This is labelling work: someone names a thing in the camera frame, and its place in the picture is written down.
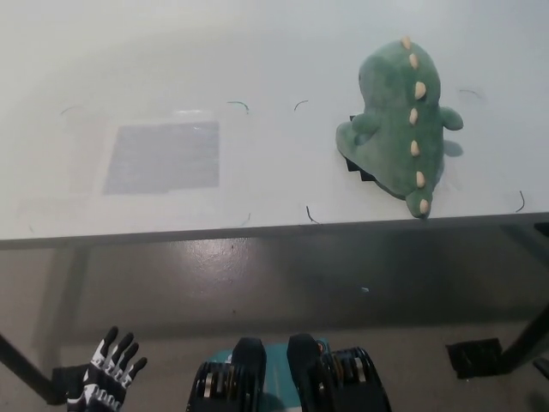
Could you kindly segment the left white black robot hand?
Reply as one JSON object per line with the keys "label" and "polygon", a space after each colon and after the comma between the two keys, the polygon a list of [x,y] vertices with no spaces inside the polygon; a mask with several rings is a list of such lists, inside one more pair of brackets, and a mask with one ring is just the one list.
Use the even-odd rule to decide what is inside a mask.
{"label": "left white black robot hand", "polygon": [[139,350],[134,334],[120,341],[118,327],[112,326],[94,350],[88,364],[67,390],[68,411],[120,411],[136,375],[148,359],[132,359]]}

